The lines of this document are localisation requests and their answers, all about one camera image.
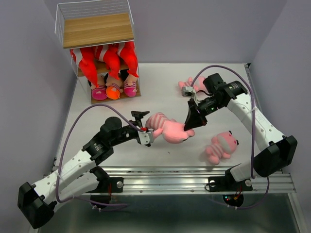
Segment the boy doll magenta striped shirt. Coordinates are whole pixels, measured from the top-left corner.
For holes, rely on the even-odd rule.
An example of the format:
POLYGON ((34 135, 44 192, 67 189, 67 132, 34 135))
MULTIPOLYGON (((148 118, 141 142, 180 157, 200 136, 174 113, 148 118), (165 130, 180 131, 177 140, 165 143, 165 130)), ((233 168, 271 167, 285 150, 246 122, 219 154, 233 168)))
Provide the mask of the boy doll magenta striped shirt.
POLYGON ((123 81, 123 92, 128 97, 134 97, 137 93, 137 80, 138 78, 128 73, 127 69, 120 71, 121 79, 123 81))

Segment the large pink striped pig plush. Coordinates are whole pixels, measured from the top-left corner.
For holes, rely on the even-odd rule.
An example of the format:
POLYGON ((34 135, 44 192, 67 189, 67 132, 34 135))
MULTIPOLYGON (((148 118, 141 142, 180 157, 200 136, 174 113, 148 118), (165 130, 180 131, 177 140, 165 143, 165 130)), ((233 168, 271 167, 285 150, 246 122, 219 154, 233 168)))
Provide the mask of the large pink striped pig plush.
POLYGON ((162 136, 165 141, 171 144, 179 144, 195 136, 194 130, 185 131, 184 126, 183 123, 169 119, 161 112, 151 115, 145 124, 146 128, 153 130, 154 139, 162 136))

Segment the pink pig plush top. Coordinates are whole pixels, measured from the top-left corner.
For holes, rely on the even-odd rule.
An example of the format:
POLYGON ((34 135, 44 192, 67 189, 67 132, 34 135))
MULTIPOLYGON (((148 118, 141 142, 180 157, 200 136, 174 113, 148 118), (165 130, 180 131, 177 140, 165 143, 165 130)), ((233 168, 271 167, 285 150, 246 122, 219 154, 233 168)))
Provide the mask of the pink pig plush top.
MULTIPOLYGON (((205 87, 204 84, 203 84, 204 79, 205 79, 204 76, 199 76, 199 77, 197 78, 196 82, 195 82, 194 85, 193 85, 193 88, 194 88, 194 90, 195 90, 196 92, 198 92, 198 91, 205 91, 205 92, 207 92, 207 89, 206 89, 206 87, 205 87)), ((193 82, 193 78, 192 78, 192 77, 189 77, 189 78, 187 79, 187 81, 185 81, 185 82, 179 81, 179 82, 178 82, 178 87, 179 87, 180 89, 182 89, 182 87, 184 87, 184 86, 190 86, 190 85, 192 84, 192 82, 193 82)))

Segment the boy doll orange pants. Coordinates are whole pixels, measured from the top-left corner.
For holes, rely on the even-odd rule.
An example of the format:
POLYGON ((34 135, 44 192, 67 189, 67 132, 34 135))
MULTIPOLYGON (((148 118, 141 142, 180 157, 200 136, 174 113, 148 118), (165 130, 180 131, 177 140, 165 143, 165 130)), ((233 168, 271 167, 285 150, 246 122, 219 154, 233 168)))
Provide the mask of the boy doll orange pants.
POLYGON ((119 79, 116 79, 109 74, 105 75, 106 95, 112 100, 119 99, 122 92, 121 86, 123 81, 120 76, 118 76, 118 78, 119 79))

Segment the pink pig plush bottom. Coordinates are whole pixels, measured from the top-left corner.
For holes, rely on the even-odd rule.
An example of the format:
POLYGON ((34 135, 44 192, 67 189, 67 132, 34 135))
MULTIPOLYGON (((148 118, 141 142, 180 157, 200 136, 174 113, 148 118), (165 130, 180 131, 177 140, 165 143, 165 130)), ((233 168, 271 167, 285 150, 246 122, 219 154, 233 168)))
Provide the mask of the pink pig plush bottom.
POLYGON ((230 159, 239 145, 232 131, 226 131, 212 137, 211 144, 205 149, 207 160, 212 165, 218 165, 221 159, 230 159))

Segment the boy doll magenta pants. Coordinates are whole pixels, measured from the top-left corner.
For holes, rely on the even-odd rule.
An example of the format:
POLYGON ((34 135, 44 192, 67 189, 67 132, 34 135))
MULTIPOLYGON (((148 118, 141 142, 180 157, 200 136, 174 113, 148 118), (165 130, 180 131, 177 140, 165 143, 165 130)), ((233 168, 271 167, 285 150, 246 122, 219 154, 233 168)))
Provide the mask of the boy doll magenta pants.
POLYGON ((95 100, 105 100, 107 99, 107 95, 106 95, 106 85, 104 81, 104 75, 98 74, 97 78, 98 78, 97 86, 88 81, 88 84, 91 88, 91 95, 95 100))

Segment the red whale plush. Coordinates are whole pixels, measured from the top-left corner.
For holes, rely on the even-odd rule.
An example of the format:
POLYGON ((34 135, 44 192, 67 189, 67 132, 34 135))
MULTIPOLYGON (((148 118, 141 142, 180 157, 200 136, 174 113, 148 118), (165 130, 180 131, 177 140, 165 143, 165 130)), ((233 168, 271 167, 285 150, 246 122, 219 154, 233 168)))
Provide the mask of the red whale plush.
POLYGON ((134 42, 115 43, 114 46, 117 48, 117 55, 127 64, 128 73, 138 78, 138 59, 134 42))

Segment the red shark plush mouth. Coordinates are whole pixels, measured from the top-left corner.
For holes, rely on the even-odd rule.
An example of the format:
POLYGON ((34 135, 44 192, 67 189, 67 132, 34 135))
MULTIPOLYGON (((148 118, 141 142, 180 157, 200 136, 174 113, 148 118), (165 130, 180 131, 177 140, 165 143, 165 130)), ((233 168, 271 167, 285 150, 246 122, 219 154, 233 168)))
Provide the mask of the red shark plush mouth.
POLYGON ((120 70, 120 59, 117 55, 117 48, 112 44, 93 46, 95 59, 104 62, 108 69, 108 74, 116 79, 120 70))

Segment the red plush corner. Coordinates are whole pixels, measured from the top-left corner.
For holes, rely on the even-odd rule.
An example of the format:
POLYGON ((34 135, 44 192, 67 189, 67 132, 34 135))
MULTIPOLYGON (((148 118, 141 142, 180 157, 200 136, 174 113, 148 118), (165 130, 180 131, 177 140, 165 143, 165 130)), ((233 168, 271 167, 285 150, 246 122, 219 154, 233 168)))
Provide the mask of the red plush corner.
POLYGON ((99 87, 95 56, 92 47, 70 49, 70 55, 84 76, 95 87, 99 87))

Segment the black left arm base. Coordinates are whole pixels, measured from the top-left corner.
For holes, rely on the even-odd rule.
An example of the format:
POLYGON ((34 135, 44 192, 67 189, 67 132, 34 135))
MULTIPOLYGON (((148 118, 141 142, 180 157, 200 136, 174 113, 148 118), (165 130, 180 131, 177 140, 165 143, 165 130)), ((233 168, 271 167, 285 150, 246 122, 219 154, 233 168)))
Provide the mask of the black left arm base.
POLYGON ((123 177, 110 177, 101 167, 97 166, 90 170, 98 182, 95 189, 89 191, 91 193, 90 200, 92 205, 99 210, 103 210, 109 206, 113 206, 112 193, 123 192, 123 177))

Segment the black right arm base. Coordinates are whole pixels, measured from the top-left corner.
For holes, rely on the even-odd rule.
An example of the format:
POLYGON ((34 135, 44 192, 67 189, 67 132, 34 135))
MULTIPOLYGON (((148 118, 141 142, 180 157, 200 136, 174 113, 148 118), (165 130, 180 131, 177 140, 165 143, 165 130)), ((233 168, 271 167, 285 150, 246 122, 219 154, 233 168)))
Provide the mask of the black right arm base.
POLYGON ((208 192, 224 192, 223 200, 228 207, 246 209, 246 207, 242 207, 244 202, 243 191, 252 191, 252 182, 250 178, 236 181, 231 174, 232 169, 226 170, 223 176, 209 177, 205 184, 205 190, 208 192))

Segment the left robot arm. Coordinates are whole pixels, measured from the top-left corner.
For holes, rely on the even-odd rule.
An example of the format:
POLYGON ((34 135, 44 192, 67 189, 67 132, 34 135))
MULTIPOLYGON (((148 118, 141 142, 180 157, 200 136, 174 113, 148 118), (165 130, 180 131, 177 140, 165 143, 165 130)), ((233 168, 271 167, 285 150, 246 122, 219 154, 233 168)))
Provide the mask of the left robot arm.
POLYGON ((99 132, 69 161, 59 165, 58 170, 33 184, 22 184, 17 206, 32 228, 44 226, 61 204, 76 196, 95 189, 104 191, 109 185, 109 175, 99 164, 113 154, 114 146, 135 139, 149 147, 153 135, 141 122, 147 114, 147 111, 131 111, 134 120, 126 126, 119 116, 107 118, 99 132))

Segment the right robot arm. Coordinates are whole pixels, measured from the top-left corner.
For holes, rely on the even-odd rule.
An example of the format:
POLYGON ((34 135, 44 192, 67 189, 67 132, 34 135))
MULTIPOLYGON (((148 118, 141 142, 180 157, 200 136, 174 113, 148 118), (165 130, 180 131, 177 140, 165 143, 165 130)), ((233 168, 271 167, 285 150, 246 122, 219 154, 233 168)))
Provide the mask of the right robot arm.
POLYGON ((297 147, 296 138, 292 135, 286 136, 272 125, 255 106, 250 91, 241 82, 226 83, 215 73, 205 78, 203 84, 209 97, 202 101, 197 99, 197 93, 192 86, 182 88, 182 95, 190 98, 184 130, 205 126, 207 115, 226 107, 251 133, 251 139, 260 150, 258 155, 251 155, 250 161, 227 171, 224 176, 226 188, 235 189, 241 181, 256 176, 268 177, 291 164, 297 147))

